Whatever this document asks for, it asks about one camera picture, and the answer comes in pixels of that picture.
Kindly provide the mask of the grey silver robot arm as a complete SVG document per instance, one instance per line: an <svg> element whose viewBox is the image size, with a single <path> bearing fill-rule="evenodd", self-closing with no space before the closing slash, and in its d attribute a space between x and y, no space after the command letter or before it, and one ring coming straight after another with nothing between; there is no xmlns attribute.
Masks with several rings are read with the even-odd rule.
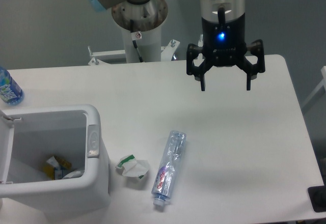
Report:
<svg viewBox="0 0 326 224"><path fill-rule="evenodd" d="M129 63L161 61L161 26L167 18L165 0L89 0L96 11L111 10L124 38ZM186 72L205 90L212 67L236 66L250 83L265 71L263 42L245 43L245 0L200 0L203 44L189 44Z"/></svg>

